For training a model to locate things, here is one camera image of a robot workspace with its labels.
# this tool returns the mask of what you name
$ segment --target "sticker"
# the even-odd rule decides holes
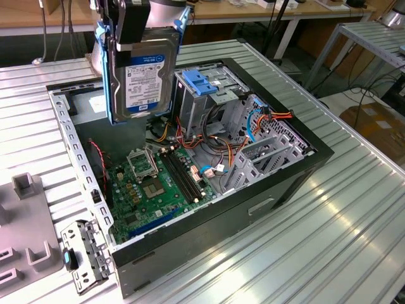
[[[94,111],[94,113],[100,113],[106,111],[106,98],[104,95],[91,97],[89,103]]]
[[[376,123],[378,123],[378,125],[383,129],[391,129],[392,128],[390,126],[390,124],[388,122],[386,122],[385,120],[379,120]]]
[[[212,85],[212,86],[219,86],[220,84],[221,84],[221,82],[219,82],[219,81],[211,81],[210,82],[210,84]]]
[[[377,112],[374,111],[374,109],[363,108],[363,111],[366,112],[367,114],[369,114],[369,116],[377,115]]]
[[[126,106],[131,112],[153,109],[160,101],[162,79],[159,71],[165,65],[164,55],[131,58],[132,66],[125,67]]]
[[[216,166],[216,170],[219,171],[219,172],[223,172],[224,168],[225,168],[225,166],[220,164],[220,163]]]

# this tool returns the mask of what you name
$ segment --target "metal table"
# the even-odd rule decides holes
[[[248,44],[185,46],[178,63],[223,57],[292,108],[335,154],[283,207],[125,303],[389,303],[405,283],[405,173]],[[40,174],[58,234],[88,211],[45,85],[91,77],[85,59],[0,69],[0,181]],[[79,297],[65,269],[1,303],[61,300],[124,303],[114,277]]]
[[[325,62],[326,57],[335,45],[340,34],[349,38],[349,41],[342,48],[342,51],[331,68],[339,64],[353,43],[359,44],[383,60],[381,64],[377,65],[375,72],[372,73],[374,77],[378,75],[377,73],[381,69],[384,61],[395,68],[405,65],[405,56],[399,52],[399,47],[405,45],[405,29],[393,30],[379,22],[338,24],[312,67],[311,73],[304,86],[306,89],[312,84],[318,70]]]

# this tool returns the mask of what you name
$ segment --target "red cable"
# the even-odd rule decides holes
[[[106,166],[104,165],[104,158],[103,158],[103,152],[101,152],[99,146],[92,141],[89,141],[98,151],[99,156],[101,158],[101,165],[103,166],[103,179],[104,179],[104,193],[107,193],[107,175],[106,175]]]

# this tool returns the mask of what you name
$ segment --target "motherboard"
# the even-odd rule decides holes
[[[150,154],[150,157],[128,157],[128,161],[108,169],[113,191],[113,207],[110,210],[114,226],[111,232],[117,244],[216,198],[206,179],[192,179],[192,170],[196,167],[183,148],[172,151],[172,157],[176,158],[175,170],[178,170],[174,176],[170,173],[173,172],[173,167],[165,156],[155,153]],[[146,172],[154,165],[157,174],[141,179],[139,172]],[[183,176],[183,179],[179,179],[181,174],[187,174],[189,178]],[[194,185],[184,186],[182,183],[185,179],[192,181]],[[197,199],[190,196],[193,186],[199,191]]]

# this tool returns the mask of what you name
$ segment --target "white label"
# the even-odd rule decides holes
[[[223,172],[224,168],[225,168],[225,166],[220,164],[220,163],[216,166],[216,170],[219,171],[219,172]]]
[[[370,108],[363,108],[363,111],[366,112],[369,116],[374,116],[377,115],[377,112],[374,111],[374,109],[370,109]]]
[[[94,113],[100,113],[106,111],[106,99],[104,95],[91,97],[89,103]]]
[[[376,123],[378,123],[378,125],[383,129],[391,129],[392,128],[390,126],[390,124],[388,122],[386,122],[385,120],[379,120]]]
[[[148,57],[157,58],[157,60],[148,62]],[[127,108],[132,108],[131,110],[135,112],[144,111],[153,108],[151,104],[160,101],[162,79],[158,76],[158,73],[165,64],[163,58],[164,56],[160,55],[142,57],[140,64],[125,68]]]

